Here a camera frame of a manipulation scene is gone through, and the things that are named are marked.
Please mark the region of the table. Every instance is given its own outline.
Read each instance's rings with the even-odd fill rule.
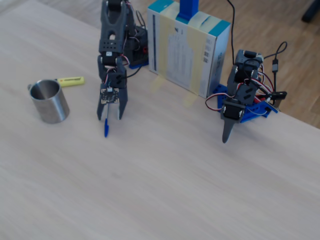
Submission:
[[[186,107],[188,91],[144,67],[104,138],[100,31],[31,0],[0,33],[1,240],[319,239],[319,129],[272,113],[223,144],[204,99]],[[69,117],[42,122],[27,85],[74,76]]]

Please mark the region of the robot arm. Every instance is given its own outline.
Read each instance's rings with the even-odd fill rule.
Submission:
[[[119,103],[118,119],[124,114],[128,91],[127,70],[122,59],[125,58],[129,66],[148,61],[148,51],[143,56],[139,51],[148,46],[147,30],[136,26],[133,14],[132,5],[127,0],[102,1],[100,55],[97,59],[101,79],[96,112],[99,120],[104,106],[111,103]]]

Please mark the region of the metal mug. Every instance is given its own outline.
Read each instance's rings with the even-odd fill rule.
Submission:
[[[60,84],[43,79],[28,85],[32,101],[42,120],[48,124],[60,123],[69,115],[69,107]]]

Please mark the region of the black cable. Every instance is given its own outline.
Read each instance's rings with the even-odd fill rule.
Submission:
[[[126,78],[128,79],[128,78],[132,77],[133,75],[136,75],[141,68],[142,68],[142,66],[140,66],[134,73],[132,73],[131,75],[127,76]]]
[[[144,20],[144,18],[142,17],[142,15],[141,15],[141,13],[140,13],[140,11],[136,10],[136,11],[135,11],[135,15],[136,15],[136,17],[138,18],[138,21],[139,21],[140,25],[143,26],[144,29],[146,29],[146,23],[145,23],[145,20]]]
[[[284,48],[281,51],[279,51],[283,44],[285,44]],[[274,54],[265,56],[264,59],[270,58],[272,56],[275,56],[274,59],[277,59],[278,54],[283,53],[287,49],[287,46],[288,46],[288,43],[286,41],[283,41]]]
[[[274,88],[274,92],[277,91],[277,73],[274,72],[273,73],[273,88]]]
[[[235,6],[231,3],[230,0],[227,0],[227,1],[231,5],[231,7],[233,9],[232,25],[231,25],[231,48],[232,48],[232,64],[235,65],[234,25],[235,25],[235,18],[236,18],[236,9],[235,9]]]
[[[141,22],[141,20],[140,20],[140,17],[138,16],[138,11],[137,11],[137,10],[135,11],[135,15],[136,15],[136,18],[138,19],[138,21],[139,21],[139,23],[140,23],[140,26],[143,26],[143,25],[142,25],[142,22]]]

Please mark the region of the cardboard box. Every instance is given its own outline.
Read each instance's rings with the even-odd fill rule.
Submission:
[[[179,10],[172,0],[148,7],[149,69],[206,98],[220,82],[230,23],[201,11],[187,21]]]

